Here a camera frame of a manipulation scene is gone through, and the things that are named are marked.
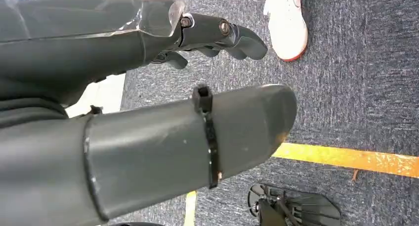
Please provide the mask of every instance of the plastic wrap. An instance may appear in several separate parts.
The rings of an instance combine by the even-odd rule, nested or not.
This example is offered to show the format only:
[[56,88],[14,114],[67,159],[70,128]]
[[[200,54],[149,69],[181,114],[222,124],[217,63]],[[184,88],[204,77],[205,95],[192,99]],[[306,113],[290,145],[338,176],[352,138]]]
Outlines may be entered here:
[[133,31],[169,37],[183,10],[175,0],[0,0],[0,42]]

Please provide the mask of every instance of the prosthetic arm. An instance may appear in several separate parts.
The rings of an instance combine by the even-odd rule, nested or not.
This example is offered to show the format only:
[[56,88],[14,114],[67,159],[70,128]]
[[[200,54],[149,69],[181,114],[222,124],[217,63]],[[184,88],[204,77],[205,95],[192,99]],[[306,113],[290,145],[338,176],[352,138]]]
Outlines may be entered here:
[[[255,33],[222,18],[151,16],[167,3],[169,14],[180,10],[172,0],[0,2],[1,18],[15,26],[0,31],[2,225],[97,225],[215,187],[264,162],[284,141],[296,100],[280,85],[214,95],[198,86],[189,100],[67,117],[64,107],[91,82],[151,62],[184,68],[179,50],[212,57],[224,49],[237,59],[266,54]],[[130,11],[138,17],[113,29],[120,24],[107,15],[118,20],[115,14]]]

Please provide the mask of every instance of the black zip tie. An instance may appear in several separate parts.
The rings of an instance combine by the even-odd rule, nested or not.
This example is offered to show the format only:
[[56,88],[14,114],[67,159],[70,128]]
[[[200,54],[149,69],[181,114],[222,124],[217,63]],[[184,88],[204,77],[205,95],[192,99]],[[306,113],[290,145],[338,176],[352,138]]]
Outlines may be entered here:
[[212,93],[207,85],[198,85],[192,92],[195,110],[202,115],[205,122],[205,135],[208,142],[209,154],[209,188],[217,187],[221,179],[218,159],[218,143],[215,134],[214,122],[212,121]]

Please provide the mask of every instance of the yellow tape line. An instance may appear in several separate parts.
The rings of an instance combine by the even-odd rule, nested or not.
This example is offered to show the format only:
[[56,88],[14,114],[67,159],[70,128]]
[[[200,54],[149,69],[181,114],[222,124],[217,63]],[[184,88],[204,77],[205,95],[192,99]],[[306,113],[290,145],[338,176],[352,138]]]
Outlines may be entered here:
[[185,221],[183,223],[183,226],[195,225],[195,205],[196,191],[191,191],[186,195]]
[[416,156],[283,143],[273,157],[419,178]]

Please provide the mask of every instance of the screw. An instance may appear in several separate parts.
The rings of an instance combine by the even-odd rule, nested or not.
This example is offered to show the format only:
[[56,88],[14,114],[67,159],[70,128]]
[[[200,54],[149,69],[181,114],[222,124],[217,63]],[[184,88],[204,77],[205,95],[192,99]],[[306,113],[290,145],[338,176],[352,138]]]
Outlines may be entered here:
[[182,17],[180,20],[180,26],[181,27],[190,27],[192,26],[192,21],[189,19],[189,17]]
[[220,31],[225,36],[230,34],[230,24],[227,22],[227,20],[225,20],[225,19],[221,20]]

